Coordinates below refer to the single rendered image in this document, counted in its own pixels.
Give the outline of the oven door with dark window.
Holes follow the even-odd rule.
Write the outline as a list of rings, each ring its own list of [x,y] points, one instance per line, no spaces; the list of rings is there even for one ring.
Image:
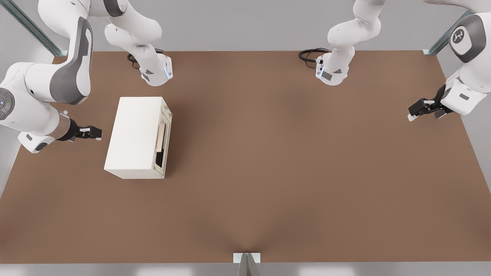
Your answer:
[[[173,114],[170,111],[170,108],[168,107],[168,105],[166,104],[164,99],[161,99],[161,111],[160,111],[160,114],[158,116],[158,125],[161,123],[166,124],[165,143],[164,143],[163,152],[156,153],[154,150],[154,159],[153,159],[153,161],[154,161],[153,168],[161,176],[161,178],[165,177],[167,153],[168,153],[168,147],[169,147],[169,143],[170,143],[170,131],[171,131],[172,117],[173,117]]]

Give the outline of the silver frame post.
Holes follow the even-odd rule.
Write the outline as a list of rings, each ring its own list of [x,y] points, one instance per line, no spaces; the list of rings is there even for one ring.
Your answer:
[[[0,5],[23,26],[54,57],[66,57],[68,52],[58,46],[18,7],[14,0],[0,0]]]
[[[233,253],[233,263],[239,263],[238,276],[261,276],[257,264],[260,253]]]
[[[422,53],[426,56],[436,56],[446,45],[449,44],[449,37],[454,28],[458,26],[458,23],[468,15],[473,14],[472,11],[467,10],[461,15],[461,17],[429,48],[423,49]]]

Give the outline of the white oven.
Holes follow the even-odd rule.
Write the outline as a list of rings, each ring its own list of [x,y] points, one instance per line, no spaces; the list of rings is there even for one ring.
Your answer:
[[[121,97],[104,170],[121,179],[162,179],[154,170],[162,97]]]

